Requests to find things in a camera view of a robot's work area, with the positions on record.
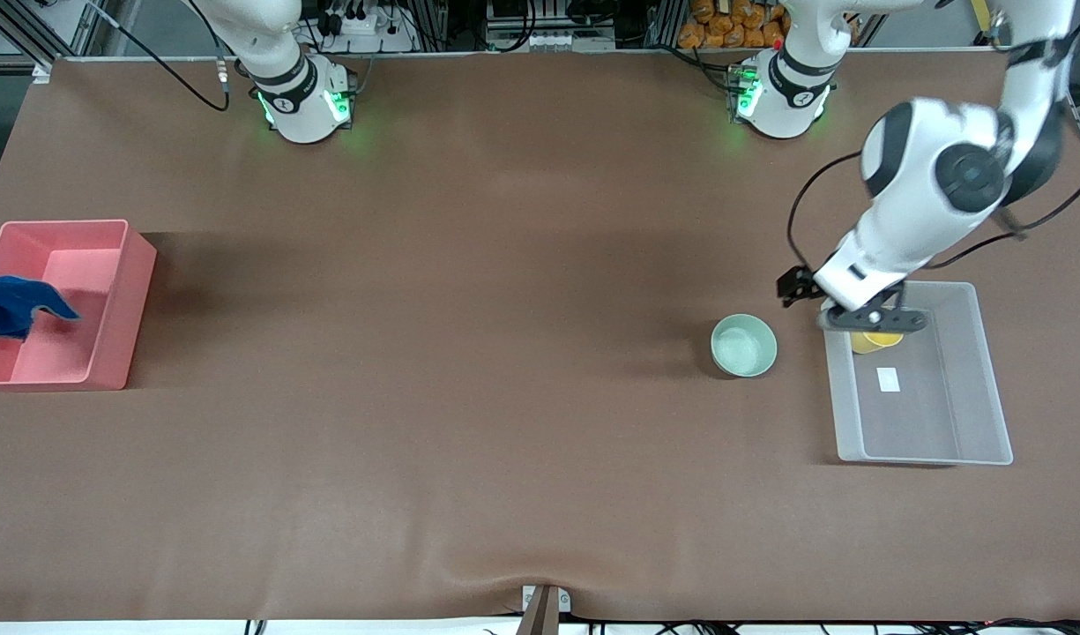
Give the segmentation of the mint green bowl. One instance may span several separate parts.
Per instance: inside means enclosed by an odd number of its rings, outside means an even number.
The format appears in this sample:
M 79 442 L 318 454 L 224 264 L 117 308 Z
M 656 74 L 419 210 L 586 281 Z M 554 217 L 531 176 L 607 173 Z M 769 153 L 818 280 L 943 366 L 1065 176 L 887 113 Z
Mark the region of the mint green bowl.
M 732 377 L 760 377 L 778 357 L 777 333 L 761 318 L 734 314 L 714 326 L 710 338 L 711 359 Z

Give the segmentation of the orange packages pile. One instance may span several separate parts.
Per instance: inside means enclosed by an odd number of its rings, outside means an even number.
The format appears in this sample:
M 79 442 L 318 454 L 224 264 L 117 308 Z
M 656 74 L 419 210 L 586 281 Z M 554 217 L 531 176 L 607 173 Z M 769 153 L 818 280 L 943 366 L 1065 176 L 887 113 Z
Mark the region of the orange packages pile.
M 780 48 L 791 16 L 778 0 L 686 0 L 678 49 Z

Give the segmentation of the clear plastic bin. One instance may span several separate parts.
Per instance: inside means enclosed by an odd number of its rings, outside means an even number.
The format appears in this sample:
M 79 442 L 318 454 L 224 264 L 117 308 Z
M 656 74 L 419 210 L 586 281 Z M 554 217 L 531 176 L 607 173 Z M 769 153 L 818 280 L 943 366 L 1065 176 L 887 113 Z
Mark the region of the clear plastic bin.
M 905 302 L 929 318 L 895 347 L 856 355 L 825 332 L 838 456 L 849 462 L 1007 467 L 1014 459 L 978 294 L 967 282 L 912 281 Z M 877 367 L 901 392 L 882 393 Z

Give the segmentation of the metal table clamp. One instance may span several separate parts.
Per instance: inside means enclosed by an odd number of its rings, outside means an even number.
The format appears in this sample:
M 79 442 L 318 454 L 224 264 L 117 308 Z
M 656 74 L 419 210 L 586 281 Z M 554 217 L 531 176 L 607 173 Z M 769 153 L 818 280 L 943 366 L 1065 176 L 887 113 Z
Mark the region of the metal table clamp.
M 516 635 L 559 635 L 561 616 L 570 614 L 571 595 L 565 587 L 522 587 L 522 620 Z

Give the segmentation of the white electronics unit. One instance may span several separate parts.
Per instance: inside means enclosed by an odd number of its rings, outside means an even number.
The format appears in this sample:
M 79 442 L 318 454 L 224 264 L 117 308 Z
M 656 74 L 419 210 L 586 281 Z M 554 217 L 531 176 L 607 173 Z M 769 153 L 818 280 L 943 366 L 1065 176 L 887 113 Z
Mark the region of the white electronics unit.
M 519 32 L 490 31 L 486 36 L 486 48 L 514 49 L 516 52 L 608 52 L 617 45 L 612 35 L 608 31 L 536 31 L 524 40 Z

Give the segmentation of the white power strip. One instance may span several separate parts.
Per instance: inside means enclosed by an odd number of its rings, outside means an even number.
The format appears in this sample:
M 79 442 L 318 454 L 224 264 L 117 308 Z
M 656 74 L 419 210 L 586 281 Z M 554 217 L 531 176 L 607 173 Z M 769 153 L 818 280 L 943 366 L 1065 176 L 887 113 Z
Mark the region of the white power strip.
M 302 29 L 302 37 L 325 54 L 397 54 L 422 52 L 421 36 L 415 32 L 410 12 L 396 5 L 375 5 L 366 18 L 341 18 L 339 32 L 318 18 Z

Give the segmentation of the aluminium frame profile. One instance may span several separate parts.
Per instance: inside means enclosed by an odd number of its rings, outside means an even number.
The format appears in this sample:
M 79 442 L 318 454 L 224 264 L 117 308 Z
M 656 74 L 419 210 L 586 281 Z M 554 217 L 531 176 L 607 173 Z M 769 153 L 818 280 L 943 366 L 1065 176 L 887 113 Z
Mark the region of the aluminium frame profile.
M 409 0 L 414 28 L 428 52 L 451 51 L 451 0 Z
M 677 48 L 681 27 L 691 17 L 689 0 L 647 0 L 647 25 L 642 44 L 644 48 Z

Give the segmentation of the pink plastic box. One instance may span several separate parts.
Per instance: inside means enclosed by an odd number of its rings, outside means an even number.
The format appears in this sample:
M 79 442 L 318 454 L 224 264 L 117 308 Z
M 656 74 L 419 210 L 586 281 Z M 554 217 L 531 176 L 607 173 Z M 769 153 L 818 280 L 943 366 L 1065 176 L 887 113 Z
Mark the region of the pink plastic box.
M 127 386 L 156 256 L 126 220 L 4 222 L 0 278 L 50 285 L 78 318 L 39 310 L 25 338 L 0 337 L 0 391 Z

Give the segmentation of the blue microfibre cloth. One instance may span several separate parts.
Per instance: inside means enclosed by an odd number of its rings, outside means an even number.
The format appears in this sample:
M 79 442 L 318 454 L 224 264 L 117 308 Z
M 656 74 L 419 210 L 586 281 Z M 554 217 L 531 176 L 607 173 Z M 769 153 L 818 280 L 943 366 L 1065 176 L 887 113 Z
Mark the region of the blue microfibre cloth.
M 64 321 L 80 319 L 56 287 L 48 282 L 0 276 L 0 338 L 25 340 L 40 312 Z

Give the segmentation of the brown table cover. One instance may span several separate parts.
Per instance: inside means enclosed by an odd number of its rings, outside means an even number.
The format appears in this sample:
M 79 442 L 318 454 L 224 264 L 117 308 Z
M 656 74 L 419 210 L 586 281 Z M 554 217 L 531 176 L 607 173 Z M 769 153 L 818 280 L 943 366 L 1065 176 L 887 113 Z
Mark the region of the brown table cover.
M 978 291 L 1010 467 L 839 461 L 791 201 L 982 49 L 848 56 L 770 141 L 666 54 L 377 60 L 314 146 L 147 62 L 60 62 L 0 222 L 126 220 L 158 260 L 127 390 L 0 392 L 0 622 L 575 611 L 1080 618 L 1080 200 L 940 273 Z M 721 318 L 777 333 L 760 377 Z

